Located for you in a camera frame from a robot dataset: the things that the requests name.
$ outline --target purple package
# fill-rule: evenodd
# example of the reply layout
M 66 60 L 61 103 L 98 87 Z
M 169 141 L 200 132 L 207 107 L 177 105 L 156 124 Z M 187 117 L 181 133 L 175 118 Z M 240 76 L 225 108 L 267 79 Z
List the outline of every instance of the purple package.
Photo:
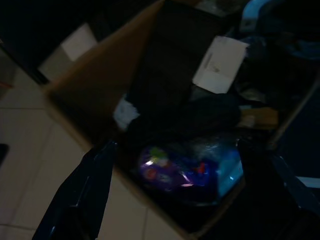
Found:
M 218 164 L 212 160 L 195 160 L 157 146 L 145 148 L 138 171 L 152 187 L 172 194 L 179 200 L 206 205 L 215 203 Z

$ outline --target white label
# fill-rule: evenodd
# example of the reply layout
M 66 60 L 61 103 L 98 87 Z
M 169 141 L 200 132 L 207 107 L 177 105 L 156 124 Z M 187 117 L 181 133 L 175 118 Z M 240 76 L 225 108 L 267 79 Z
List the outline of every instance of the white label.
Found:
M 248 44 L 217 36 L 206 52 L 193 83 L 215 94 L 225 94 L 244 60 Z

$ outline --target white paper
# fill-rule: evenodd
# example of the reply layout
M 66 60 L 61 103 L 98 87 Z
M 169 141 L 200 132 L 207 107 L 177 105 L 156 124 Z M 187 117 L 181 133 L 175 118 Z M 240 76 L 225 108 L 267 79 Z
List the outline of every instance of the white paper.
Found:
M 61 43 L 61 46 L 69 59 L 75 62 L 97 44 L 98 42 L 89 25 L 85 23 L 70 34 L 70 36 Z
M 225 94 L 244 60 L 248 44 L 217 36 L 193 77 L 193 83 L 215 94 Z

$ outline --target plastic packaging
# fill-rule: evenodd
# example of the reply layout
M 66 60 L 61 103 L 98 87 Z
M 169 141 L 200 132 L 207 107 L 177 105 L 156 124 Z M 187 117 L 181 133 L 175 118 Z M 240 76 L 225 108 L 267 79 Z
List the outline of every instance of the plastic packaging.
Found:
M 245 2 L 246 0 L 202 0 L 196 8 L 223 18 L 239 11 Z
M 237 137 L 229 133 L 196 138 L 183 143 L 188 157 L 178 150 L 150 146 L 140 155 L 138 172 L 149 186 L 179 201 L 214 205 L 243 175 L 236 144 Z

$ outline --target tile floor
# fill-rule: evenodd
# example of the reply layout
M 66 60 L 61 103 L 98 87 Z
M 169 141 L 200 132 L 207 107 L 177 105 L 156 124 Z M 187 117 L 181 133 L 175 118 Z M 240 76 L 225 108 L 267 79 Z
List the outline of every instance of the tile floor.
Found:
M 0 143 L 10 147 L 0 167 L 0 239 L 30 240 L 84 153 L 47 115 L 40 88 L 22 70 L 12 82 L 0 99 Z M 113 177 L 98 239 L 181 238 Z

